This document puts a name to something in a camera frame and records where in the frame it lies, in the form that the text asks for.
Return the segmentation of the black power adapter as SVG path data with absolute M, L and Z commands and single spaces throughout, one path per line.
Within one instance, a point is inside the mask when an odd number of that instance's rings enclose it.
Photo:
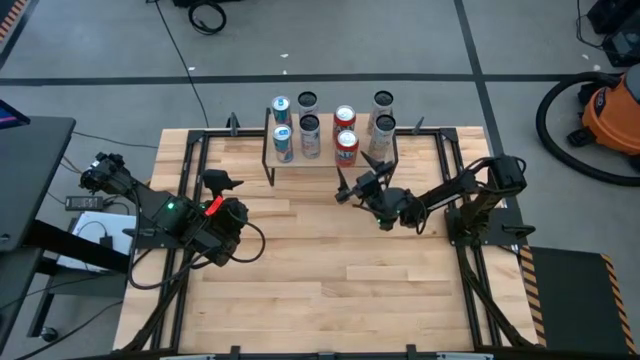
M 66 211 L 102 211 L 102 196 L 67 196 L 64 202 Z

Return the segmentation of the wooden shelf black metal frame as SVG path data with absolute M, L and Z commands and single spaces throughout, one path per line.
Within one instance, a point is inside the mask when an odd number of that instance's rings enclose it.
M 334 114 L 333 113 L 318 113 L 317 118 L 320 121 L 320 129 L 319 129 L 319 144 L 320 144 L 320 153 L 319 156 L 313 159 L 307 158 L 303 155 L 303 143 L 301 140 L 302 130 L 299 124 L 299 116 L 297 113 L 293 112 L 291 114 L 292 117 L 292 128 L 293 133 L 291 137 L 291 149 L 293 153 L 293 159 L 290 162 L 282 162 L 280 160 L 280 153 L 276 151 L 276 146 L 274 142 L 274 134 L 275 128 L 277 127 L 274 115 L 272 114 L 272 109 L 267 107 L 266 115 L 265 115 L 265 135 L 264 138 L 264 146 L 262 152 L 262 165 L 265 169 L 265 173 L 267 175 L 267 179 L 271 186 L 275 184 L 275 172 L 276 169 L 280 168 L 334 168 L 336 166 L 335 161 L 335 144 L 333 140 L 333 125 L 334 125 Z M 369 143 L 371 136 L 367 133 L 367 121 L 369 118 L 368 113 L 358 113 L 356 115 L 356 124 L 354 132 L 357 134 L 359 140 L 359 148 L 358 150 L 364 151 L 368 154 Z M 397 150 L 397 143 L 395 135 L 392 138 L 392 143 L 387 147 L 387 152 L 384 158 L 385 162 L 394 162 L 397 163 L 399 161 L 399 155 Z M 359 153 L 356 156 L 356 161 L 351 166 L 352 168 L 365 168 L 369 169 L 370 166 L 363 158 L 363 156 Z

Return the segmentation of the orange black striped mat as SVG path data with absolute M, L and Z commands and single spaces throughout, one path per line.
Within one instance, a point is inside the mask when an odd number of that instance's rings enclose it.
M 9 39 L 30 0 L 0 0 L 0 43 Z

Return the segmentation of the black equipment box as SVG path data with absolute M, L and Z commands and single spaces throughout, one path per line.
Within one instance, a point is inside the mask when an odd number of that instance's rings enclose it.
M 638 9 L 640 0 L 597 0 L 587 12 L 587 19 L 597 34 L 608 34 Z

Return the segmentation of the monitor with purple screen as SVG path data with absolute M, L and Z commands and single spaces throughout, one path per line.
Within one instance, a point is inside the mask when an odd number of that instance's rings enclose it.
M 0 129 L 26 126 L 30 123 L 31 120 L 27 116 L 0 100 Z

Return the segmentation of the white flat board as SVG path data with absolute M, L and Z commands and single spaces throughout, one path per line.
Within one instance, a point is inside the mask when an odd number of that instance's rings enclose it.
M 129 255 L 132 237 L 126 235 L 124 230 L 132 229 L 135 223 L 136 218 L 132 215 L 87 211 L 80 215 L 71 233 L 99 245 L 106 245 L 101 238 L 110 236 L 108 248 Z

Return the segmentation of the white slim beverage can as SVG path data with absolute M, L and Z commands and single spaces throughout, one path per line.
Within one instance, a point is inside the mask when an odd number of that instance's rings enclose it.
M 299 117 L 306 115 L 316 115 L 318 113 L 318 98 L 314 92 L 304 91 L 297 98 L 299 107 Z
M 313 115 L 304 115 L 300 121 L 302 154 L 308 159 L 315 159 L 321 153 L 320 122 Z
M 375 121 L 380 115 L 390 115 L 392 113 L 393 95 L 386 90 L 380 90 L 374 94 L 372 110 L 369 115 L 367 133 L 372 134 Z
M 378 161 L 383 161 L 395 133 L 396 120 L 391 115 L 380 115 L 373 123 L 368 154 Z

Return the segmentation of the black desk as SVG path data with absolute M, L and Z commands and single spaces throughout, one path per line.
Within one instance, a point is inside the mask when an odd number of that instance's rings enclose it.
M 34 117 L 0 130 L 0 252 L 25 241 L 75 125 L 72 118 Z

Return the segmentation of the blue slim energy drink can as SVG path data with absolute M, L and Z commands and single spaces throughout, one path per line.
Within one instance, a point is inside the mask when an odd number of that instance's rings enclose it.
M 272 132 L 277 159 L 282 163 L 293 160 L 292 130 L 287 125 L 277 125 Z
M 271 102 L 271 110 L 277 125 L 292 127 L 291 101 L 286 96 L 277 96 Z

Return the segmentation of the black desk leg frame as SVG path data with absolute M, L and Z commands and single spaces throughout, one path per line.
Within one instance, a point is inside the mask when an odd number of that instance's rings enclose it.
M 0 354 L 45 250 L 118 273 L 128 269 L 128 255 L 45 222 L 35 220 L 22 227 L 0 225 Z

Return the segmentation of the black aluminium table frame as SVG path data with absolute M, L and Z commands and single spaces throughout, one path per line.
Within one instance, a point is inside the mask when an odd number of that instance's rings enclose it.
M 207 148 L 184 129 L 162 133 L 152 184 L 195 187 L 199 166 L 240 181 L 235 196 L 251 227 L 236 258 L 190 273 L 170 307 L 163 345 L 181 354 L 400 352 L 472 349 L 495 330 L 478 309 L 468 319 L 467 286 L 442 211 L 422 234 L 383 232 L 374 218 L 334 199 L 333 168 L 280 168 L 268 179 L 263 137 L 216 136 Z

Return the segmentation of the black mat hazard stripes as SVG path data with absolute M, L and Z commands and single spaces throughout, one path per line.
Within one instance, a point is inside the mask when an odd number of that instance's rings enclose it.
M 640 360 L 608 255 L 524 246 L 520 265 L 539 344 Z

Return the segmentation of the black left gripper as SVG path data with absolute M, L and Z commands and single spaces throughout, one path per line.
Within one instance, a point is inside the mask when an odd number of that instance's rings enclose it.
M 222 197 L 225 190 L 243 184 L 242 180 L 232 180 L 226 171 L 218 169 L 205 170 L 202 180 L 214 199 Z M 194 238 L 194 248 L 217 266 L 226 265 L 240 243 L 241 230 L 247 220 L 248 208 L 238 198 L 224 198 L 213 216 L 203 218 L 204 226 Z

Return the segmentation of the red Fanta soda can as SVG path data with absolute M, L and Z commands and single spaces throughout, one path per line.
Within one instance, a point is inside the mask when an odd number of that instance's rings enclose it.
M 335 142 L 335 160 L 339 167 L 354 166 L 359 149 L 359 138 L 353 130 L 343 130 Z
M 349 105 L 340 105 L 334 112 L 333 134 L 337 136 L 341 131 L 353 130 L 355 123 L 355 110 Z

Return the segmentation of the red tape tag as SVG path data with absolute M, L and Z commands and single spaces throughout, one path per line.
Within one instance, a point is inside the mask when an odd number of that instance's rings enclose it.
M 224 202 L 224 197 L 221 195 L 216 196 L 213 200 L 208 200 L 202 204 L 204 214 L 208 217 L 213 216 Z

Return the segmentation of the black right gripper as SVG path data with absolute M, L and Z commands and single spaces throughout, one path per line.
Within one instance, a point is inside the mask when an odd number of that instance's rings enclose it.
M 396 165 L 393 162 L 378 161 L 364 151 L 361 154 L 374 172 L 369 171 L 359 176 L 356 185 L 351 189 L 341 168 L 337 166 L 339 186 L 335 195 L 336 201 L 344 204 L 352 195 L 356 196 L 360 203 L 355 205 L 355 208 L 373 214 L 380 230 L 392 230 L 399 220 L 401 226 L 420 231 L 421 206 L 411 207 L 417 198 L 408 189 L 384 187 L 379 180 L 378 176 L 390 176 Z

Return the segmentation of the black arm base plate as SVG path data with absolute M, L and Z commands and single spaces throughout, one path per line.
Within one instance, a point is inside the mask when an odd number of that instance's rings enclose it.
M 195 227 L 187 228 L 178 235 L 161 227 L 140 228 L 137 232 L 136 249 L 180 249 L 187 246 L 197 234 Z
M 488 225 L 478 234 L 465 230 L 457 208 L 445 211 L 449 240 L 454 246 L 524 245 L 525 238 L 536 228 L 522 223 L 515 210 L 495 208 L 489 213 Z

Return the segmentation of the black equipment case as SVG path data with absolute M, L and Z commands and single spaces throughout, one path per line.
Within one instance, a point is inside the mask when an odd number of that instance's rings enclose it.
M 605 37 L 602 47 L 613 67 L 640 63 L 640 27 L 621 27 Z

